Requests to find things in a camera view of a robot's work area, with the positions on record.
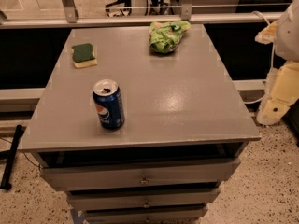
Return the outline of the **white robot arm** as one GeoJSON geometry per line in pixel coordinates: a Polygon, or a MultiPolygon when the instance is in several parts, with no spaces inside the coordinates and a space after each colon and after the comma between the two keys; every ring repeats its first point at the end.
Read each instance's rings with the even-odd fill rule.
{"type": "Polygon", "coordinates": [[[299,0],[293,0],[281,17],[255,36],[262,44],[273,44],[274,53],[285,60],[279,68],[271,67],[266,78],[257,121],[273,125],[299,99],[299,0]]]}

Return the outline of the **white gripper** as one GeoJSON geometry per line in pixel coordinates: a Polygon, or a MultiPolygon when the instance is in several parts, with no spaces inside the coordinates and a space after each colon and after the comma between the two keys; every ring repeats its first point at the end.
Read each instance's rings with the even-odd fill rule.
{"type": "MultiPolygon", "coordinates": [[[[265,45],[273,43],[277,26],[278,21],[270,23],[255,36],[255,41],[265,45]]],[[[279,68],[270,97],[262,99],[256,115],[262,125],[278,123],[299,99],[299,62],[287,61],[279,68]]]]}

